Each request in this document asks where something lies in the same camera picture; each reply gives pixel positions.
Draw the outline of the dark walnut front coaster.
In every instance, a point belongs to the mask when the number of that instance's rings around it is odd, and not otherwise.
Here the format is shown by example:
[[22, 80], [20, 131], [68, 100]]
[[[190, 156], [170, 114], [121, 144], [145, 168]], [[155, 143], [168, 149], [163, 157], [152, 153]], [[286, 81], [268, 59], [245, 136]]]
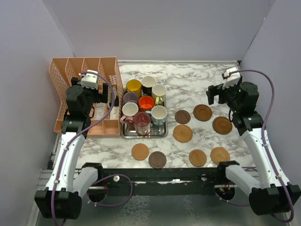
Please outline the dark walnut front coaster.
[[149, 164], [155, 169], [163, 168], [166, 164], [165, 154], [160, 151], [151, 153], [149, 156]]

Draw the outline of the dark walnut coaster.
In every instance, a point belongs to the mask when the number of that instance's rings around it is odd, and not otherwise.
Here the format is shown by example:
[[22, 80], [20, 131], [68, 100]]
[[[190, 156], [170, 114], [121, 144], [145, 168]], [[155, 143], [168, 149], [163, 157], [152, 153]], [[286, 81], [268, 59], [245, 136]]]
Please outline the dark walnut coaster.
[[165, 154], [160, 151], [151, 153], [149, 156], [149, 164], [155, 169], [163, 168], [166, 164]]
[[191, 116], [185, 110], [179, 110], [175, 113], [175, 120], [180, 124], [186, 124], [190, 121]]

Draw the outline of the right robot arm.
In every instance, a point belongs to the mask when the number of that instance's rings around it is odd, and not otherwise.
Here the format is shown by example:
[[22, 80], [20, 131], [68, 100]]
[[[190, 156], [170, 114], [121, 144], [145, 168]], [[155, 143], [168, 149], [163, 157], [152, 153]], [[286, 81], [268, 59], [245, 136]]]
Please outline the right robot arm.
[[238, 82], [228, 88], [212, 85], [206, 95], [210, 105], [218, 96], [219, 103], [226, 103], [233, 112], [232, 122], [247, 144], [259, 175], [255, 179], [238, 162], [226, 161], [219, 163], [217, 181], [237, 185], [248, 196], [251, 209], [258, 216], [292, 212], [301, 190], [290, 183], [272, 152], [264, 121], [255, 110], [259, 97], [257, 85], [251, 82]]

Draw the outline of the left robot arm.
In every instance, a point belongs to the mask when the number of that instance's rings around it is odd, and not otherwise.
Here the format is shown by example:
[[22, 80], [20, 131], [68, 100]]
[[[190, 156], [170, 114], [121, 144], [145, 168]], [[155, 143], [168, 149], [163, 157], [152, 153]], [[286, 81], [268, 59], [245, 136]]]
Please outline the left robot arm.
[[107, 103], [108, 93], [114, 98], [112, 85], [101, 75], [88, 75], [81, 80], [73, 77], [66, 90], [67, 111], [62, 124], [61, 146], [58, 162], [44, 190], [36, 192], [34, 200], [44, 218], [77, 219], [81, 212], [83, 196], [91, 185], [103, 182], [101, 165], [89, 163], [76, 177], [75, 168], [79, 153], [93, 128], [89, 116], [95, 103]]

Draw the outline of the brown ringed wooden coaster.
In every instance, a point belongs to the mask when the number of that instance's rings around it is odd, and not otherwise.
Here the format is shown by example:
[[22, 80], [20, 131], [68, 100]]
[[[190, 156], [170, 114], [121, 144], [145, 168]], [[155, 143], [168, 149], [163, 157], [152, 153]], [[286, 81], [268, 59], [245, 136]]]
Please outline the brown ringed wooden coaster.
[[195, 116], [196, 119], [199, 121], [208, 121], [212, 117], [212, 110], [209, 106], [207, 105], [197, 105], [195, 106], [193, 110], [193, 115]]

